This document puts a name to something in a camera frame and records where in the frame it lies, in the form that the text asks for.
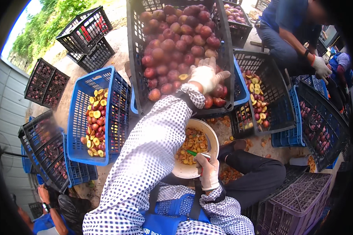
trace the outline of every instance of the work glove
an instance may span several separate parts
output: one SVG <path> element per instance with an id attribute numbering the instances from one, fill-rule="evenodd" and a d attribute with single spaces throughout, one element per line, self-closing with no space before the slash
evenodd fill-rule
<path id="1" fill-rule="evenodd" d="M 191 65 L 191 79 L 189 82 L 198 82 L 203 88 L 203 95 L 211 92 L 215 86 L 230 77 L 229 71 L 223 71 L 216 74 L 216 58 L 201 59 L 198 67 Z"/>
<path id="2" fill-rule="evenodd" d="M 322 57 L 314 55 L 314 61 L 311 66 L 315 68 L 316 76 L 327 78 L 332 73 L 332 71 L 326 66 L 325 60 Z"/>
<path id="3" fill-rule="evenodd" d="M 193 161 L 196 162 L 196 168 L 200 174 L 202 190 L 211 191 L 218 188 L 220 186 L 218 182 L 219 161 L 215 157 L 208 159 L 201 153 L 196 154 Z"/>

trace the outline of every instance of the checkered sleeve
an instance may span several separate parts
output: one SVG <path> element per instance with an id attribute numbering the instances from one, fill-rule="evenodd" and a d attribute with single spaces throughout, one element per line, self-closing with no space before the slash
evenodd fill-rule
<path id="1" fill-rule="evenodd" d="M 197 107 L 204 105 L 196 87 L 187 84 L 181 91 Z M 142 234 L 140 211 L 149 209 L 147 195 L 171 173 L 191 115 L 185 101 L 167 96 L 137 123 L 107 176 L 99 206 L 85 215 L 84 234 Z"/>
<path id="2" fill-rule="evenodd" d="M 220 186 L 209 195 L 202 195 L 199 201 L 210 216 L 210 222 L 221 227 L 226 234 L 254 235 L 254 226 L 249 218 L 240 214 L 240 204 L 236 199 L 226 197 L 219 203 L 207 203 L 216 200 L 221 192 Z"/>

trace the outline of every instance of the white bowl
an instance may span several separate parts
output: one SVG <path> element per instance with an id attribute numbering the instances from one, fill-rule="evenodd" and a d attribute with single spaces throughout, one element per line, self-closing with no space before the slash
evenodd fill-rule
<path id="1" fill-rule="evenodd" d="M 219 144 L 218 144 L 217 135 L 213 131 L 213 129 L 207 123 L 194 118 L 191 118 L 188 121 L 186 128 L 189 128 L 189 127 L 200 130 L 202 133 L 206 134 L 206 136 L 210 141 L 210 151 L 209 151 L 210 157 L 217 158 L 218 151 L 219 151 Z M 198 168 L 196 168 L 196 164 L 188 165 L 188 164 L 183 164 L 176 161 L 175 161 L 175 166 L 172 173 L 175 176 L 183 179 L 193 179 L 200 176 L 198 174 Z"/>

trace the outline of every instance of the sky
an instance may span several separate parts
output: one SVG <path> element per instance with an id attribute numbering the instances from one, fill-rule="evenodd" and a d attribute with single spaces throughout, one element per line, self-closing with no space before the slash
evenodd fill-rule
<path id="1" fill-rule="evenodd" d="M 1 51 L 1 55 L 3 58 L 8 58 L 9 52 L 12 49 L 12 45 L 16 40 L 17 36 L 22 32 L 25 28 L 25 24 L 27 22 L 27 16 L 35 15 L 39 13 L 42 9 L 42 5 L 40 4 L 39 0 L 31 0 L 25 9 L 22 11 L 21 15 L 15 22 L 12 30 L 10 31 L 9 37 L 4 45 L 3 50 Z"/>

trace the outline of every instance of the blue apron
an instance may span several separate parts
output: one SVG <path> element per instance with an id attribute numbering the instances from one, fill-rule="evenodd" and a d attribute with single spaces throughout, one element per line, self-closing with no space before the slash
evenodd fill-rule
<path id="1" fill-rule="evenodd" d="M 66 221 L 64 220 L 64 217 L 62 215 L 60 215 L 60 217 L 63 220 L 66 228 L 68 229 L 68 234 L 69 235 L 75 235 L 73 230 L 71 230 L 67 226 Z M 50 229 L 50 228 L 53 228 L 53 227 L 55 227 L 54 221 L 52 221 L 51 215 L 50 215 L 50 213 L 48 213 L 48 214 L 42 215 L 38 219 L 34 220 L 33 233 L 37 234 L 39 231 L 47 230 L 47 229 Z"/>
<path id="2" fill-rule="evenodd" d="M 340 84 L 340 81 L 336 78 L 337 67 L 339 66 L 336 59 L 339 56 L 339 54 L 341 54 L 341 52 L 335 54 L 332 57 L 332 59 L 329 60 L 329 65 L 331 65 L 331 68 L 332 68 L 332 74 L 330 75 L 330 78 L 334 80 L 336 84 Z M 347 69 L 344 73 L 344 77 L 345 77 L 346 84 L 348 85 L 348 88 L 351 88 L 353 86 L 352 76 L 353 76 L 353 71 L 351 69 Z"/>
<path id="3" fill-rule="evenodd" d="M 162 202 L 157 202 L 159 189 L 160 186 L 157 185 L 151 191 L 149 210 L 142 212 L 145 218 L 142 226 L 144 235 L 175 235 L 178 224 L 182 221 L 197 220 L 210 224 L 199 203 L 203 193 L 201 185 L 195 183 L 195 195 L 185 194 L 179 199 Z"/>

